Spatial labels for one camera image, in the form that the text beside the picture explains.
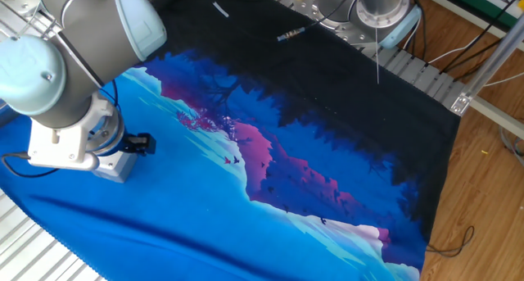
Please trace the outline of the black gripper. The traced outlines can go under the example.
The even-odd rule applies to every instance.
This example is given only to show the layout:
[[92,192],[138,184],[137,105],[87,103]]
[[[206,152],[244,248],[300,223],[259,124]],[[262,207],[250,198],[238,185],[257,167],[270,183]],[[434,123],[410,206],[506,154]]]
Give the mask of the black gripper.
[[156,140],[151,134],[128,134],[127,130],[119,132],[107,146],[106,154],[112,155],[118,151],[136,153],[140,156],[154,155],[156,153]]

